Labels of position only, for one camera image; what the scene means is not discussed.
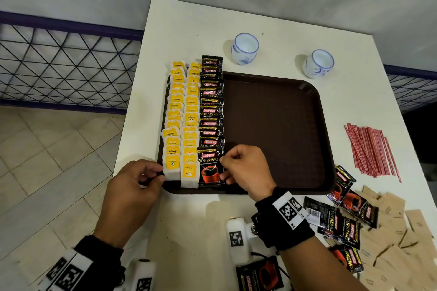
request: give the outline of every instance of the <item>wire grid fence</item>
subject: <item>wire grid fence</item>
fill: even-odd
[[[1,24],[0,100],[127,109],[140,37]]]
[[[140,30],[0,12],[0,104],[123,113],[142,36]],[[437,101],[437,73],[385,69],[402,113]]]

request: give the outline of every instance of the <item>pile of red stirrers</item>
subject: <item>pile of red stirrers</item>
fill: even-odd
[[[397,175],[399,182],[402,183],[389,141],[381,130],[357,127],[350,123],[344,128],[351,140],[355,168],[373,177],[390,175],[391,172],[391,175]]]

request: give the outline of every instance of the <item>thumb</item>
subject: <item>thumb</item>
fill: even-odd
[[[149,201],[155,202],[158,199],[158,195],[164,181],[164,175],[159,175],[152,179],[147,188],[143,190],[144,197],[146,197]]]
[[[220,163],[222,164],[223,167],[225,167],[226,169],[231,169],[232,165],[234,164],[234,159],[231,158],[230,156],[222,156],[220,158]]]

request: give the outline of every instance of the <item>barcode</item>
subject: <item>barcode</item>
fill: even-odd
[[[309,207],[306,208],[306,211],[308,212],[308,215],[306,217],[306,220],[308,223],[314,224],[315,226],[320,225],[320,212],[315,211],[314,209],[311,209]]]

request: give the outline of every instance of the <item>hand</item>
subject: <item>hand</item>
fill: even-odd
[[[227,184],[237,182],[254,201],[272,195],[276,183],[259,147],[237,145],[222,156],[220,162],[227,169],[220,174],[220,179],[226,180]]]
[[[147,160],[125,165],[108,183],[94,236],[122,249],[158,199],[165,176],[156,176],[156,173],[162,170],[160,164]],[[138,182],[147,178],[154,179],[143,189]]]

